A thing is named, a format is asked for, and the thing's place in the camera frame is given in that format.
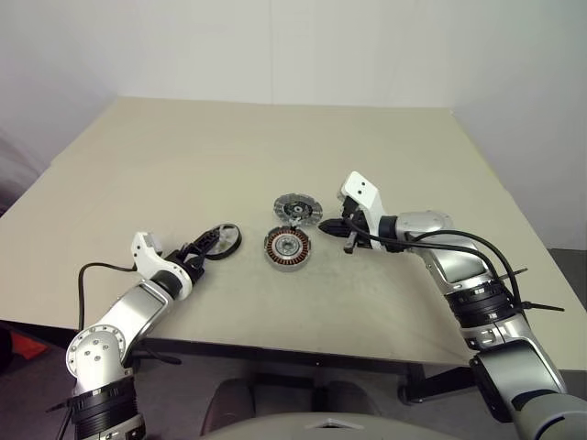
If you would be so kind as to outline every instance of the table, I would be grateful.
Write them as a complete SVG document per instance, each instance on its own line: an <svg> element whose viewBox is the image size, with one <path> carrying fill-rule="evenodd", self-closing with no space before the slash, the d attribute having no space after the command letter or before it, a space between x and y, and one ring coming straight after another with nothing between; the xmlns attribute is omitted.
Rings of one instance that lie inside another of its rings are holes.
<svg viewBox="0 0 587 440"><path fill-rule="evenodd" d="M324 218L350 171L380 188L389 215L438 209L492 241L520 275L527 312L560 369L587 369L587 315L531 226L447 109L383 109L119 98L0 219L0 319L74 328L78 269L132 265L138 230L165 250L220 223L240 250L210 261L156 337L357 358L465 365L457 321L415 255L358 249L305 232L313 254L273 269L263 238L275 198L307 193ZM86 273L86 323L138 280Z"/></svg>

